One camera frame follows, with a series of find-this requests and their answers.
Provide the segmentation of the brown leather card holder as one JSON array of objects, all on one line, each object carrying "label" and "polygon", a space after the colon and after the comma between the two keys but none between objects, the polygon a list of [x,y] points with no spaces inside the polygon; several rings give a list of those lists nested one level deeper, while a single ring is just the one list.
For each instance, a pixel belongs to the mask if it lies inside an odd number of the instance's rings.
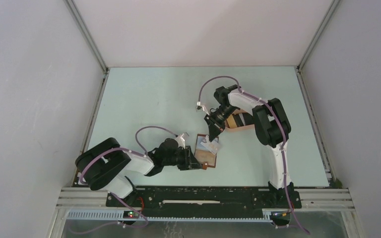
[{"label": "brown leather card holder", "polygon": [[213,155],[208,151],[204,151],[198,148],[197,143],[200,142],[201,137],[208,137],[206,134],[198,134],[196,137],[194,156],[202,164],[202,169],[207,170],[208,168],[216,167],[217,155]]}]

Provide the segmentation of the grey white credit card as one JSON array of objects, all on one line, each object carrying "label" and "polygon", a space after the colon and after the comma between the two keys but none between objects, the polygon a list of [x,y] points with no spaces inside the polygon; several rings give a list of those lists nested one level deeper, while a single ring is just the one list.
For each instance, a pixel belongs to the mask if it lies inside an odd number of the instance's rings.
[{"label": "grey white credit card", "polygon": [[197,143],[199,149],[208,151],[213,155],[216,155],[220,150],[219,139],[215,138],[213,141],[210,141],[208,137],[201,137],[200,142]]}]

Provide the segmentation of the pink plastic tray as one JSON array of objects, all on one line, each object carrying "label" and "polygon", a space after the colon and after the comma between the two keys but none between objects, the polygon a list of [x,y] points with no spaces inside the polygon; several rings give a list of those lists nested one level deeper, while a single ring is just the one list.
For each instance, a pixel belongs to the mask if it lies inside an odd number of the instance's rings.
[{"label": "pink plastic tray", "polygon": [[251,114],[235,110],[225,122],[226,130],[230,132],[237,132],[242,130],[254,129],[254,119]]}]

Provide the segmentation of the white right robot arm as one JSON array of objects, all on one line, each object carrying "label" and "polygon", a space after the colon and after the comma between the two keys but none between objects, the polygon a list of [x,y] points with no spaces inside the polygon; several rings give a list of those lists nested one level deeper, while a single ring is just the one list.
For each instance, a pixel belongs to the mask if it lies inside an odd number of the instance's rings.
[{"label": "white right robot arm", "polygon": [[289,200],[291,179],[287,169],[287,140],[291,132],[287,115],[279,99],[264,101],[243,91],[238,85],[219,87],[214,92],[219,107],[212,112],[205,111],[204,120],[208,135],[204,147],[214,154],[219,150],[215,139],[225,130],[227,118],[237,109],[252,116],[255,134],[262,145],[272,151],[271,175],[268,184],[275,190],[269,193],[269,202],[282,207]]}]

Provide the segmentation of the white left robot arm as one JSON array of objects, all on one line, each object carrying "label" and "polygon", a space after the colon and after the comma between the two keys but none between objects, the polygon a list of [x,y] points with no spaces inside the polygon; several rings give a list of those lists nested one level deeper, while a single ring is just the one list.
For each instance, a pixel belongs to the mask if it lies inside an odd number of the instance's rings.
[{"label": "white left robot arm", "polygon": [[151,177],[162,172],[166,166],[175,166],[181,171],[203,168],[190,146],[172,138],[141,154],[121,147],[115,138],[110,137],[77,157],[75,165],[80,172],[79,182],[93,191],[113,193],[127,207],[135,204],[137,193],[125,172]]}]

